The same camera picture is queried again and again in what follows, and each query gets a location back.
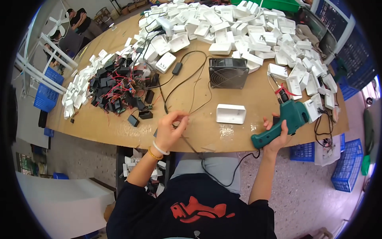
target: fan blade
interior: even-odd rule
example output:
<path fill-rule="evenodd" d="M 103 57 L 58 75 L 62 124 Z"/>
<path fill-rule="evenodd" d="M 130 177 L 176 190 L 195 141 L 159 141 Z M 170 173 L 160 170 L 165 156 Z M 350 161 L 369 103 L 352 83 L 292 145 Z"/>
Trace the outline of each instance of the fan blade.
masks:
<path fill-rule="evenodd" d="M 48 33 L 48 35 L 53 36 L 56 31 L 57 31 L 57 26 L 54 26 L 53 29 Z"/>
<path fill-rule="evenodd" d="M 57 22 L 57 20 L 56 19 L 54 19 L 53 17 L 49 17 L 49 20 L 51 20 L 51 21 L 54 21 L 55 23 Z"/>
<path fill-rule="evenodd" d="M 65 18 L 61 21 L 61 23 L 67 23 L 69 21 L 69 18 Z"/>
<path fill-rule="evenodd" d="M 60 25 L 60 33 L 61 33 L 61 36 L 65 35 L 65 28 L 62 25 Z"/>

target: bracelet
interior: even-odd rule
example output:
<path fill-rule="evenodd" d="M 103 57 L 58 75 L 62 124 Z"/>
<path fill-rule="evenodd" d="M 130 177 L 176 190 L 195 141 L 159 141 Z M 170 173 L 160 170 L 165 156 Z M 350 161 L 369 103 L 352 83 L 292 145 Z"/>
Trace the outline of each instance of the bracelet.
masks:
<path fill-rule="evenodd" d="M 154 154 L 152 154 L 152 152 L 151 152 L 151 146 L 149 146 L 149 150 L 148 150 L 148 152 L 149 152 L 149 154 L 151 155 L 151 157 L 153 157 L 153 158 L 155 158 L 156 160 L 161 160 L 162 158 L 163 158 L 163 155 L 161 156 L 161 157 L 157 157 L 157 156 L 155 156 Z"/>
<path fill-rule="evenodd" d="M 161 150 L 160 148 L 158 148 L 157 144 L 155 143 L 155 140 L 152 141 L 152 145 L 154 145 L 154 147 L 155 147 L 161 154 L 164 154 L 164 155 L 170 155 L 170 152 L 165 152 L 165 151 Z"/>

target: woman's left hand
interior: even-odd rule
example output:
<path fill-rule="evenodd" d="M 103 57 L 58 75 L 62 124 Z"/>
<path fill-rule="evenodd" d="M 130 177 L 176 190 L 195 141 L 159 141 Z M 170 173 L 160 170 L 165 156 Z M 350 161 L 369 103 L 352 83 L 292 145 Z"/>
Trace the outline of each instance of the woman's left hand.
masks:
<path fill-rule="evenodd" d="M 158 122 L 156 145 L 167 152 L 171 146 L 181 137 L 188 125 L 189 113 L 184 111 L 173 111 L 163 116 Z M 172 125 L 174 122 L 180 122 L 177 128 Z"/>

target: green plastic bin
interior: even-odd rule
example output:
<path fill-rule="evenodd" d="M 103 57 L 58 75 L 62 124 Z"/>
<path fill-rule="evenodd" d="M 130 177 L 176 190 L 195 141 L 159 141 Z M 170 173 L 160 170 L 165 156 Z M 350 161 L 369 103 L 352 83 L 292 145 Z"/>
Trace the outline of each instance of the green plastic bin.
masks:
<path fill-rule="evenodd" d="M 241 0 L 231 0 L 231 3 L 234 5 L 238 5 L 240 2 Z M 251 2 L 255 2 L 260 5 L 261 0 L 251 0 Z M 295 0 L 264 0 L 261 7 L 296 13 L 300 7 L 300 4 L 298 4 Z"/>

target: hand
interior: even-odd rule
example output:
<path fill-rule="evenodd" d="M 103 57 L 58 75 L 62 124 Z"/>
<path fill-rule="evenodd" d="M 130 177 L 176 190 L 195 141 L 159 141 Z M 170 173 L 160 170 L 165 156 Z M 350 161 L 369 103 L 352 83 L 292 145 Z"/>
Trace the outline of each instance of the hand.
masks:
<path fill-rule="evenodd" d="M 276 113 L 272 113 L 273 116 L 280 117 L 280 115 Z M 269 122 L 266 117 L 264 117 L 264 127 L 266 130 L 270 130 L 272 128 L 273 122 Z M 287 120 L 283 120 L 281 123 L 281 135 L 274 140 L 272 140 L 269 144 L 264 146 L 264 152 L 275 153 L 279 151 L 282 147 L 287 144 L 287 136 L 288 135 L 288 127 Z"/>
<path fill-rule="evenodd" d="M 158 148 L 168 152 L 186 129 L 188 116 L 187 112 L 173 111 L 159 120 L 157 138 L 155 139 L 155 144 Z M 172 126 L 174 122 L 180 122 L 177 128 Z"/>

